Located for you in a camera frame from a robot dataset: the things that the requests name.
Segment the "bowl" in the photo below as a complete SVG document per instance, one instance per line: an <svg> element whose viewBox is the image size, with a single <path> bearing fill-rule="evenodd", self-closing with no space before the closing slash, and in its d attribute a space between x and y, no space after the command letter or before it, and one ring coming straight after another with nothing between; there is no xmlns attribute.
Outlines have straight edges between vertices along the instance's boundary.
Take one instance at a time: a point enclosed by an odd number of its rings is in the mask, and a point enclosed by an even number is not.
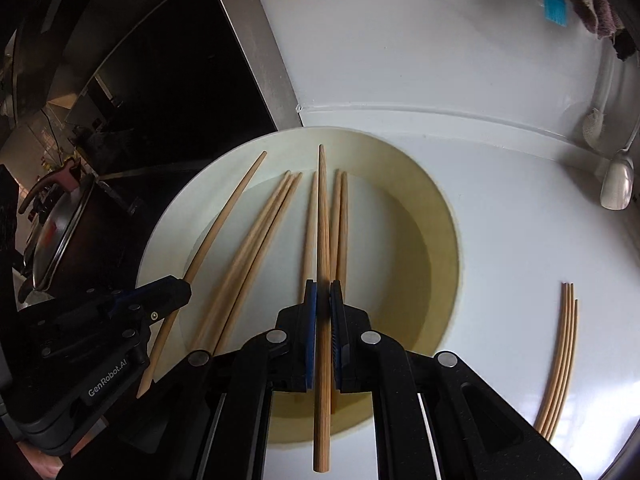
<svg viewBox="0 0 640 480"><path fill-rule="evenodd" d="M348 172L349 233L344 301L369 313L372 327L405 349L433 354L452 316L460 276L456 228L438 187L409 156L373 136L341 128L296 128L252 140L202 170L175 197L146 247L138 286L182 277L210 225L261 151L267 157L229 215L191 287L156 368L158 380L188 353L216 284L282 174L303 172L225 351L274 326L298 303L303 241L318 146L326 150L328 193ZM152 328L149 351L158 332ZM276 393L270 444L312 440L313 395ZM332 433L372 416L370 394L339 395Z"/></svg>

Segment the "wooden chopstick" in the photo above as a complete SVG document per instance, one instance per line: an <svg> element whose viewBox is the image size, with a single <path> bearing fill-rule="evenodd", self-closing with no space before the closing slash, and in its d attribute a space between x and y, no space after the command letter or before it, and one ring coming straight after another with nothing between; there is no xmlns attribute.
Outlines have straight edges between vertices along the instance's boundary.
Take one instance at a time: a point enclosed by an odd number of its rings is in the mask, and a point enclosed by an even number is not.
<svg viewBox="0 0 640 480"><path fill-rule="evenodd" d="M347 289L347 247L349 241L349 188L347 172L342 172L342 185L340 186L340 235L338 237L338 266L336 279L340 280L342 297L345 297Z"/></svg>
<svg viewBox="0 0 640 480"><path fill-rule="evenodd" d="M316 222L318 221L318 172L314 171L309 194L309 206L306 213L305 252L302 256L302 275L300 281L300 303L305 301L306 280L312 279L314 247L316 246Z"/></svg>
<svg viewBox="0 0 640 480"><path fill-rule="evenodd" d="M213 244L213 241L216 239L216 236L218 236L220 229L222 229L222 225L231 214L231 211L238 202L240 195L242 195L244 188L246 188L246 186L249 184L249 181L252 179L255 172L258 171L258 168L260 167L262 161L266 156L267 152L262 152L260 154L254 164L249 168L249 171L246 172L245 176L242 178L229 199L226 201L224 207L221 209L217 218L209 228L209 232L207 232L207 235L204 237L204 240L200 244L198 251L193 257L193 260L191 260L191 263L187 268L187 272L184 273L185 282L188 282L189 284L193 282L193 279L198 273L198 270L200 269L200 266L204 261L207 252ZM174 325L177 316L178 310L174 310L171 314L165 317L164 321L162 322L162 326L158 331L158 336L156 336L156 340L154 341L154 345L151 349L151 354L149 356L149 366L142 374L142 380L140 381L140 386L138 387L137 397L141 397L149 389L149 386L151 386L151 381L154 378L154 373L156 371L156 367L158 366L160 354L162 353L162 349L164 348L166 340L169 337L169 332L171 332L171 328Z"/></svg>
<svg viewBox="0 0 640 480"><path fill-rule="evenodd" d="M280 206L282 206L282 203L284 202L284 199L286 198L287 193L289 192L289 188L291 187L292 182L293 182L293 177L289 175L284 183L284 186L278 193L278 196L275 202L269 209L268 215L262 222L260 226L260 230L258 231L258 234L255 237L253 243L250 245L250 248L246 257L242 260L242 265L240 267L240 270L236 272L234 276L232 276L230 291L226 296L222 298L222 302L220 303L220 308L217 309L216 317L214 318L214 321L211 323L209 327L209 335L206 338L203 345L204 349L210 353L213 353L213 351L216 349L216 346L218 345L218 341L220 339L220 336L222 336L222 331L224 330L226 325L226 320L229 318L229 315L233 310L234 304L236 303L236 299L240 294L240 289L242 288L242 284L244 283L244 280L246 280L246 277L249 274L249 272L251 271L251 266L255 260L255 256L260 250L260 246L262 245L262 242L267 236L269 227L273 223L273 219L276 217L280 209Z"/></svg>
<svg viewBox="0 0 640 480"><path fill-rule="evenodd" d="M273 219L273 222L269 227L269 231L264 241L260 245L260 248L257 254L255 255L255 258L251 265L251 269L247 274L246 278L244 279L244 282L242 283L242 286L240 288L240 293L238 294L238 298L236 299L233 309L231 310L231 313L229 314L229 317L226 320L224 330L222 331L222 336L220 336L218 344L215 350L213 351L214 355L221 354L222 351L225 349L226 345L228 344L231 333L233 332L234 326L236 325L236 321L238 320L238 315L240 314L240 310L242 309L242 304L244 303L244 300L246 300L246 297L249 294L249 291L254 285L255 277L258 275L258 272L260 271L260 266L262 265L262 262L264 261L264 257L269 251L269 246L271 245L271 241L273 241L273 237L278 231L278 227L282 222L282 219L285 217L287 213L287 208L289 207L289 204L291 203L291 200L293 199L293 196L296 193L296 189L298 188L298 184L300 183L301 179L302 179L302 173L299 173L293 180L293 183L291 184L291 186L289 187L289 190L287 191L287 195L286 195L286 198L284 199L284 202L282 203L282 206L280 206L280 208L278 209L277 215Z"/></svg>
<svg viewBox="0 0 640 480"><path fill-rule="evenodd" d="M551 437L552 425L558 416L558 410L560 408L560 401L562 396L562 388L564 386L564 382L566 380L566 374L569 369L569 351L572 339L572 331L573 331L573 310L574 310L574 284L568 284L567 295L565 296L566 303L564 308L566 310L566 324L564 327L564 339L563 339L563 347L562 347L562 359L560 361L560 370L558 375L558 383L556 389L554 391L553 402L551 403L551 408L549 410L549 414L546 418L545 423L542 426L542 436L544 436L547 440Z"/></svg>
<svg viewBox="0 0 640 480"><path fill-rule="evenodd" d="M329 250L330 250L330 268L329 280L332 282L337 279L338 267L338 237L340 236L340 197L342 188L342 172L335 170L334 178L334 199L331 203L331 231L329 233Z"/></svg>
<svg viewBox="0 0 640 480"><path fill-rule="evenodd" d="M254 224L251 226L249 232L244 237L242 244L234 255L234 259L231 261L231 264L226 270L225 275L222 277L220 286L216 291L213 301L209 305L208 309L205 312L204 318L201 320L198 326L198 331L196 332L196 335L194 336L191 343L191 351L202 348L203 341L206 338L207 333L209 333L211 327L216 322L216 317L219 317L221 315L220 310L222 309L223 302L229 296L229 292L232 288L232 285L234 284L236 275L238 274L241 266L244 265L247 253L255 243L258 232L264 224L264 219L267 218L267 215L269 211L271 211L271 208L276 202L276 199L282 191L282 188L287 183L289 175L291 175L291 172L287 171L280 179L280 182L271 193L271 196L267 199L267 202L265 202L258 217L255 219Z"/></svg>
<svg viewBox="0 0 640 480"><path fill-rule="evenodd" d="M314 471L329 471L331 440L331 317L329 312L329 211L324 146L318 154L318 302L316 304L316 366L314 403Z"/></svg>
<svg viewBox="0 0 640 480"><path fill-rule="evenodd" d="M560 422L560 416L562 414L562 409L564 408L564 403L566 402L567 392L569 391L569 382L571 380L571 373L574 370L574 356L575 356L575 341L577 339L577 328L578 328L578 300L573 301L572 303L572 330L570 333L571 341L569 343L569 356L568 356L568 365L566 368L566 372L564 374L564 381L562 383L562 389L560 391L560 402L558 403L558 409L556 410L555 417L551 422L550 431L548 432L547 440L551 441L556 434L556 429L558 428L558 423Z"/></svg>
<svg viewBox="0 0 640 480"><path fill-rule="evenodd" d="M546 425L546 420L551 410L551 405L554 402L556 396L556 390L558 389L558 382L560 378L560 367L562 364L562 354L564 352L564 338L566 335L566 328L568 323L567 316L567 301L569 290L566 283L562 284L562 300L561 300L561 315L560 324L558 326L558 337L556 338L556 350L554 353L554 365L552 367L552 373L546 382L545 395L542 399L542 405L538 412L538 417L534 423L536 431L544 436L543 427Z"/></svg>

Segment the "screw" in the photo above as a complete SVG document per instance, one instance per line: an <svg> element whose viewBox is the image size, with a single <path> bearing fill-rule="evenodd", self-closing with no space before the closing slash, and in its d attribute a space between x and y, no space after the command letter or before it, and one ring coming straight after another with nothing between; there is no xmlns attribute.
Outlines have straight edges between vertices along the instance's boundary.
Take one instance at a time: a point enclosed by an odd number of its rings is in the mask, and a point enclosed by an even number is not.
<svg viewBox="0 0 640 480"><path fill-rule="evenodd" d="M187 361L191 366L202 366L209 362L209 354L204 350L196 350L189 354Z"/></svg>
<svg viewBox="0 0 640 480"><path fill-rule="evenodd" d="M287 340L287 333L284 330L269 330L267 332L267 341L269 343L283 343Z"/></svg>
<svg viewBox="0 0 640 480"><path fill-rule="evenodd" d="M458 358L453 355L451 352L443 352L442 354L438 354L438 362L442 366L446 366L447 368L453 368L458 364Z"/></svg>
<svg viewBox="0 0 640 480"><path fill-rule="evenodd" d="M360 339L368 345L377 345L380 340L380 334L378 332L373 332L373 330L368 330L367 332L363 332L360 335Z"/></svg>

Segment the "metal spoon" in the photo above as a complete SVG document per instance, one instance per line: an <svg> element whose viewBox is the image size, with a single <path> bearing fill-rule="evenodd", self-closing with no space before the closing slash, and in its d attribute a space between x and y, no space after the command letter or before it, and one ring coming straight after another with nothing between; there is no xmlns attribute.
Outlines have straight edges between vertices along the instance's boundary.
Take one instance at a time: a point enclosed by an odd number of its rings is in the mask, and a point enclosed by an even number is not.
<svg viewBox="0 0 640 480"><path fill-rule="evenodd" d="M600 190L600 205L613 210L626 208L631 200L631 191L634 186L634 164L629 157L629 148L640 130L640 116L631 137L624 148L619 150L609 163L607 173L602 181Z"/></svg>

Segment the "red handle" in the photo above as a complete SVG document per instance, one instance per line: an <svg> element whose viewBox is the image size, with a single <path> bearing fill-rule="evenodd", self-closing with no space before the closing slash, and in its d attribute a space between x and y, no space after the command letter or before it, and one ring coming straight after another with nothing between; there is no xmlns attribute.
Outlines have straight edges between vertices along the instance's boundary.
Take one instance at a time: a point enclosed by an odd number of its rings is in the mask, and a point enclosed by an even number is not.
<svg viewBox="0 0 640 480"><path fill-rule="evenodd" d="M21 215L27 211L29 204L36 197L36 195L42 191L45 186L49 184L58 184L62 189L66 192L71 193L73 190L77 189L80 184L79 182L71 175L71 170L78 165L78 162L73 158L68 158L62 168L56 171L52 171L49 174L43 176L39 181L36 182L35 186L31 188L31 190L27 193L27 196L24 197L24 200L20 204L20 208L18 209L18 213Z"/></svg>

